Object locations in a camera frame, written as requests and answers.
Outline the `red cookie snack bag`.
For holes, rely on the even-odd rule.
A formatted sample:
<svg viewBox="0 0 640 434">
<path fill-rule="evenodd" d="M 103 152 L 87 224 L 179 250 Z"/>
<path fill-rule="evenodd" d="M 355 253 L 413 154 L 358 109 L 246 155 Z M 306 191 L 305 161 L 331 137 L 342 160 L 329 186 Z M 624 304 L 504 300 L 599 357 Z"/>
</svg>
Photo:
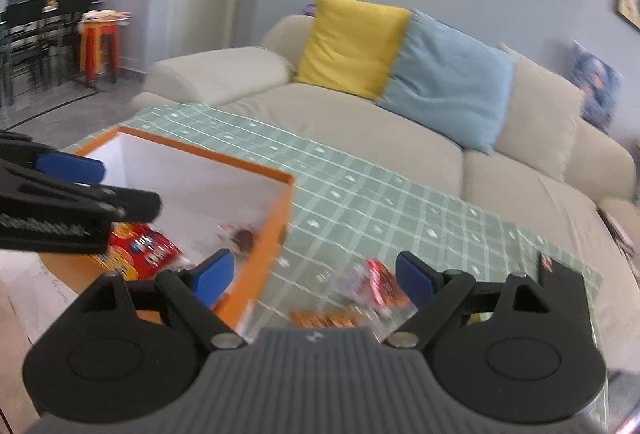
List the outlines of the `red cookie snack bag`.
<svg viewBox="0 0 640 434">
<path fill-rule="evenodd" d="M 156 228 L 144 223 L 112 226 L 107 250 L 89 258 L 107 272 L 120 272 L 127 281 L 153 279 L 180 258 L 181 250 Z"/>
</svg>

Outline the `clear sausage snack packet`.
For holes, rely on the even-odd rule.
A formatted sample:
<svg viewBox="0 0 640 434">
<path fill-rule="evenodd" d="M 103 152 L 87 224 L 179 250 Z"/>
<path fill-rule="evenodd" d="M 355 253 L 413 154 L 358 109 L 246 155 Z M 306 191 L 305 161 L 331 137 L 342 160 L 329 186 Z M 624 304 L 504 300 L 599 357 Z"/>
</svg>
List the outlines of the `clear sausage snack packet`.
<svg viewBox="0 0 640 434">
<path fill-rule="evenodd" d="M 253 226 L 245 224 L 222 223 L 218 225 L 218 236 L 226 248 L 234 255 L 246 258 L 254 250 L 257 232 Z"/>
</svg>

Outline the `red meat snack packet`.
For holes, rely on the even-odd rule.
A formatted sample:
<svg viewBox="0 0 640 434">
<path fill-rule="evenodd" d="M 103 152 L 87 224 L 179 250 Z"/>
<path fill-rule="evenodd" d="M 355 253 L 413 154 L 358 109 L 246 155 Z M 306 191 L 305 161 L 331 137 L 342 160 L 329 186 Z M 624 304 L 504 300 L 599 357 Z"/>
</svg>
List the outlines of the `red meat snack packet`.
<svg viewBox="0 0 640 434">
<path fill-rule="evenodd" d="M 342 300 L 383 315 L 409 305 L 395 276 L 375 258 L 350 263 L 333 276 L 331 289 Z"/>
</svg>

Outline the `orange storage box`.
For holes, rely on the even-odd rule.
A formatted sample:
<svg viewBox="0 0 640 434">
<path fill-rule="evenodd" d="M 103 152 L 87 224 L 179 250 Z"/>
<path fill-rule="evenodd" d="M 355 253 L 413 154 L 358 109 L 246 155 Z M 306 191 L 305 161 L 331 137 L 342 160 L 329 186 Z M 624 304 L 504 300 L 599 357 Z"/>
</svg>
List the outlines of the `orange storage box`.
<svg viewBox="0 0 640 434">
<path fill-rule="evenodd" d="M 77 154 L 101 161 L 107 185 L 154 191 L 162 198 L 154 224 L 190 262 L 222 246 L 232 227 L 253 229 L 250 255 L 236 265 L 214 312 L 247 336 L 288 231 L 294 177 L 253 161 L 120 126 L 90 139 Z"/>
</svg>

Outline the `orange peanut snack bag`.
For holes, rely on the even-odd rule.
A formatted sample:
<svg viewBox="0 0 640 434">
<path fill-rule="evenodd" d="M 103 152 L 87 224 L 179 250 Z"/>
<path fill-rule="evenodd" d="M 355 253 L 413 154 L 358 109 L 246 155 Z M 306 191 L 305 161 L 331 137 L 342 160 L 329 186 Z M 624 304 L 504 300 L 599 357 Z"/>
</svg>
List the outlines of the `orange peanut snack bag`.
<svg viewBox="0 0 640 434">
<path fill-rule="evenodd" d="M 352 310 L 298 310 L 288 315 L 298 328 L 356 328 L 369 327 L 366 315 Z"/>
</svg>

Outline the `green checked tablecloth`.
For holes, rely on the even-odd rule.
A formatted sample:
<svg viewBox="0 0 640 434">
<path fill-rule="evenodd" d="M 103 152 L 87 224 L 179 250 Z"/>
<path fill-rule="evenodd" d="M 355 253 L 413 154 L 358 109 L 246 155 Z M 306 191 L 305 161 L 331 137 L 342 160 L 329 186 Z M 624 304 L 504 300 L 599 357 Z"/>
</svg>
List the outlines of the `green checked tablecloth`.
<svg viewBox="0 0 640 434">
<path fill-rule="evenodd" d="M 294 176 L 288 238 L 242 321 L 250 339 L 262 327 L 286 326 L 294 310 L 345 307 L 333 280 L 367 258 L 393 266 L 403 250 L 491 282 L 510 272 L 536 275 L 545 253 L 584 276 L 590 301 L 600 292 L 595 270 L 543 236 L 315 140 L 204 104 L 144 109 L 124 124 Z"/>
</svg>

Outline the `red orange stool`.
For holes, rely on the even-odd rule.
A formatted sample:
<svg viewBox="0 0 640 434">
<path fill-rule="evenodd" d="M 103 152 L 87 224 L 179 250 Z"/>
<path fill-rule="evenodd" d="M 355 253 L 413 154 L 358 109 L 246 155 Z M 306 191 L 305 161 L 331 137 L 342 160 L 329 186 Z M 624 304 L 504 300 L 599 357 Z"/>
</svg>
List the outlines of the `red orange stool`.
<svg viewBox="0 0 640 434">
<path fill-rule="evenodd" d="M 120 73 L 119 26 L 115 21 L 88 21 L 80 31 L 80 72 L 88 84 L 107 73 L 115 83 Z"/>
</svg>

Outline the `black notebook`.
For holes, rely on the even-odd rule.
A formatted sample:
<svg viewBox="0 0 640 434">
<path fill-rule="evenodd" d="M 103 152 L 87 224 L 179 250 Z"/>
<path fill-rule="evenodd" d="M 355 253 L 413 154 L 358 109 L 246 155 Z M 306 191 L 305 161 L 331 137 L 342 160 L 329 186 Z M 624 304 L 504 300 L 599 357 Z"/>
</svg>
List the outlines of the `black notebook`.
<svg viewBox="0 0 640 434">
<path fill-rule="evenodd" d="M 548 254 L 538 255 L 538 284 L 550 294 L 559 305 L 564 307 L 585 304 L 587 295 L 582 274 Z"/>
</svg>

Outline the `black dining chair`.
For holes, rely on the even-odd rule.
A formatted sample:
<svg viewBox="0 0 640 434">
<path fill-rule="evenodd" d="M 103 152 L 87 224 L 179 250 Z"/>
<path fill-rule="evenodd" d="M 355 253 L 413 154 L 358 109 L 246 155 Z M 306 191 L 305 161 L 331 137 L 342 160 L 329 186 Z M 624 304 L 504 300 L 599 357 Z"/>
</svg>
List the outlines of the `black dining chair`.
<svg viewBox="0 0 640 434">
<path fill-rule="evenodd" d="M 25 67 L 32 82 L 48 87 L 52 80 L 52 52 L 79 46 L 83 14 L 94 0 L 30 0 L 9 4 L 1 13 L 1 88 L 9 104 L 15 102 L 14 78 Z"/>
</svg>

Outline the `beige sofa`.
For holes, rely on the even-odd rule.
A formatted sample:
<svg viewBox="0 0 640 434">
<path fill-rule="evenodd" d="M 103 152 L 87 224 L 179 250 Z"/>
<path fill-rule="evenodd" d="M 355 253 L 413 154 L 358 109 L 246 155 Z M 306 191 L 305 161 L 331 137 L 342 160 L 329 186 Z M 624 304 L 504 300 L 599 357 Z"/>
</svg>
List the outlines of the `beige sofa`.
<svg viewBox="0 0 640 434">
<path fill-rule="evenodd" d="M 491 150 L 460 126 L 436 128 L 422 109 L 393 106 L 296 79 L 309 16 L 282 18 L 257 46 L 153 64 L 137 108 L 201 102 L 310 138 L 476 203 L 549 240 L 603 279 L 596 318 L 608 364 L 639 368 L 639 283 L 608 224 L 638 232 L 630 153 L 580 114 L 574 85 L 523 55 Z"/>
</svg>

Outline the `light blue cushion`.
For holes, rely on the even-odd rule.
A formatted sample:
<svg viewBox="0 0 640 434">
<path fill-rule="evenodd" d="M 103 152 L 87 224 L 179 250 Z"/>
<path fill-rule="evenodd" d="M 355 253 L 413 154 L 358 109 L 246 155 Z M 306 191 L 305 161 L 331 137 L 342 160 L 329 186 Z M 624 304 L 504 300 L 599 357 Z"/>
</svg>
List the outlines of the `light blue cushion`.
<svg viewBox="0 0 640 434">
<path fill-rule="evenodd" d="M 492 154 L 506 122 L 514 58 L 416 10 L 379 107 Z"/>
</svg>

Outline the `yellow cushion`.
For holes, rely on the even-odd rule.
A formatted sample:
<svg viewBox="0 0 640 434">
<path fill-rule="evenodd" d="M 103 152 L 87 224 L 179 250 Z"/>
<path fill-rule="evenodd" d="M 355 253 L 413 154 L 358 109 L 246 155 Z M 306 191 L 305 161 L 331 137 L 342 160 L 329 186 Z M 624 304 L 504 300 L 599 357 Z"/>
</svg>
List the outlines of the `yellow cushion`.
<svg viewBox="0 0 640 434">
<path fill-rule="evenodd" d="M 380 98 L 410 19 L 410 10 L 402 7 L 316 0 L 296 80 L 364 99 Z"/>
</svg>

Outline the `anime print pillow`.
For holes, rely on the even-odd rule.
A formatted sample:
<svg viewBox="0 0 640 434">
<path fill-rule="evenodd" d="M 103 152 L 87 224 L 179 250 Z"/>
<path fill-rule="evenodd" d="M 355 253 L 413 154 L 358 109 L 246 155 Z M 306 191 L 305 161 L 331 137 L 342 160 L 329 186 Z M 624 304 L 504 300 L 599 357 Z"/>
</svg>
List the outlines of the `anime print pillow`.
<svg viewBox="0 0 640 434">
<path fill-rule="evenodd" d="M 568 79 L 584 93 L 582 118 L 608 134 L 622 85 L 622 76 L 575 41 Z"/>
</svg>

